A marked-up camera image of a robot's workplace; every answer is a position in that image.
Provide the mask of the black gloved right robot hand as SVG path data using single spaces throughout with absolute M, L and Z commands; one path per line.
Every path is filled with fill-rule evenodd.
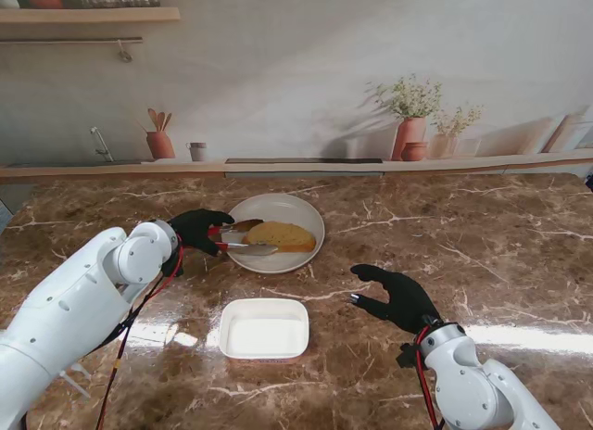
M 389 272 L 369 264 L 350 268 L 362 282 L 377 282 L 388 294 L 382 302 L 362 294 L 351 294 L 350 302 L 373 317 L 395 324 L 399 329 L 417 335 L 428 325 L 442 323 L 432 300 L 413 279 L 400 272 Z

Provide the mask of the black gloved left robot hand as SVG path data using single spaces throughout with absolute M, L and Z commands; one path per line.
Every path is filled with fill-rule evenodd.
M 199 249 L 212 257 L 216 257 L 220 249 L 209 238 L 208 230 L 233 223 L 234 218 L 229 214 L 208 209 L 190 210 L 169 220 L 169 225 L 180 236 L 184 247 Z

